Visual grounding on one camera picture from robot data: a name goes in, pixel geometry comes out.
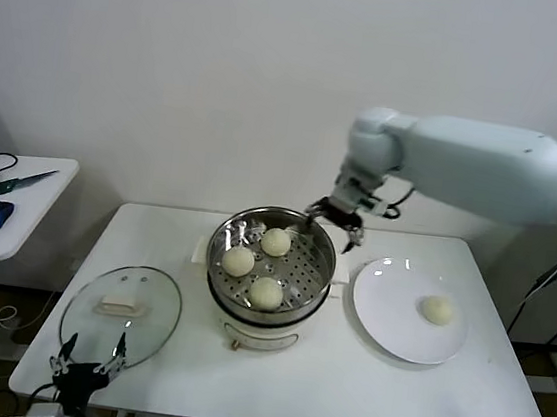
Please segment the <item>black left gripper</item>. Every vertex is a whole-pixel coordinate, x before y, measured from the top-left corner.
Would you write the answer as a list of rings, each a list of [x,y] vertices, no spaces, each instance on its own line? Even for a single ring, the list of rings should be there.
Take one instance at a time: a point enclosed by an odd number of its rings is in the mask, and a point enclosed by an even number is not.
[[[53,383],[58,390],[58,402],[64,405],[86,407],[94,392],[109,384],[109,375],[117,376],[124,368],[126,334],[122,333],[112,350],[111,358],[104,364],[72,363],[70,356],[76,345],[75,332],[61,347],[56,356],[50,357]]]

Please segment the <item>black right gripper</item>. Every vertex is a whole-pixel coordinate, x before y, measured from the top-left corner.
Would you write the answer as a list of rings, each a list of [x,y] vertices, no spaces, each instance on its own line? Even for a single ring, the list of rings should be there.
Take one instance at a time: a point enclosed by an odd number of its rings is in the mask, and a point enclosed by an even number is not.
[[[356,247],[360,247],[364,240],[363,219],[356,211],[345,211],[335,206],[329,197],[320,198],[311,203],[305,210],[305,225],[310,227],[316,220],[322,218],[331,224],[344,228],[347,234],[347,243],[342,250],[342,254],[348,254]]]

